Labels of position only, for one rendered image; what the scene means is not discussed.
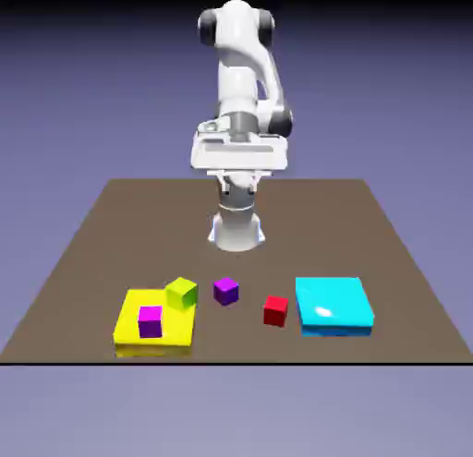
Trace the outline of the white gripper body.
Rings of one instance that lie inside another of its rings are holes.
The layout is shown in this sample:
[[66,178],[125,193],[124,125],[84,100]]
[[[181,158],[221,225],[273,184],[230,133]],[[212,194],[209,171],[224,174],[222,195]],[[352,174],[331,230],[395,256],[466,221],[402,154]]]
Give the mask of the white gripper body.
[[249,134],[249,142],[234,142],[228,132],[196,132],[190,164],[215,171],[283,171],[287,167],[285,138]]

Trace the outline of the small purple cube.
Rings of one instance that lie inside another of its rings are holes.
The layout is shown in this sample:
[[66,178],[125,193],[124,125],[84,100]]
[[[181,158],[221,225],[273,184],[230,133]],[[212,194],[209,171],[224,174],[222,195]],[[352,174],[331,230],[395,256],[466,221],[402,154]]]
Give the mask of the small purple cube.
[[221,305],[228,306],[239,298],[239,283],[225,277],[213,283],[213,298]]

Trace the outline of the small lime green cube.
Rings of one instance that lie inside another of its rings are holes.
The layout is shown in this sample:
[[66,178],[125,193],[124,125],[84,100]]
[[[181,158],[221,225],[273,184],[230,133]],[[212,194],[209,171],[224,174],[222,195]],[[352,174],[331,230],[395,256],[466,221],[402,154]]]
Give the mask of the small lime green cube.
[[198,301],[198,285],[191,280],[178,277],[165,286],[168,306],[177,310],[193,307]]

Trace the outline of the small red cube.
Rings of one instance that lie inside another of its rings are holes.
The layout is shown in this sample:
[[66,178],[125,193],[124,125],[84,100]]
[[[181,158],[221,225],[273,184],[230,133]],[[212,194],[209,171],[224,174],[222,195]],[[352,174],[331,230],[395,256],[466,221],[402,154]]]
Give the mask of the small red cube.
[[263,323],[283,328],[285,326],[287,311],[287,298],[269,295],[263,306]]

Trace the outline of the small magenta cube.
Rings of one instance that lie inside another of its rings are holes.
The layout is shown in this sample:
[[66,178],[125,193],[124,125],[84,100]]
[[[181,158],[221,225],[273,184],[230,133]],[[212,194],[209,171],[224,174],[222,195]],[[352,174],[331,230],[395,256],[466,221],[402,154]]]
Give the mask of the small magenta cube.
[[161,338],[163,336],[163,307],[141,306],[138,314],[139,337],[141,339]]

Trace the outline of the large cyan box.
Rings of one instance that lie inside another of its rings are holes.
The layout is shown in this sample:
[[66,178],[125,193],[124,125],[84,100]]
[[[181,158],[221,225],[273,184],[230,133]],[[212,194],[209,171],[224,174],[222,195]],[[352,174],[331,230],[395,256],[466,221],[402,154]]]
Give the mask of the large cyan box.
[[374,313],[359,277],[296,277],[297,313],[305,337],[363,337]]

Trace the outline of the large yellow box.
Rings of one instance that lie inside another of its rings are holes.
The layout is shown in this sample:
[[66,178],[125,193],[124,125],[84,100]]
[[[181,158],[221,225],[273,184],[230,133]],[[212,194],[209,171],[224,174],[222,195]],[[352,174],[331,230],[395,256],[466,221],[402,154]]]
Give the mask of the large yellow box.
[[[163,336],[141,339],[138,314],[141,306],[163,307]],[[121,307],[113,341],[116,357],[178,355],[187,352],[192,343],[196,305],[177,310],[167,304],[164,289],[130,289]]]

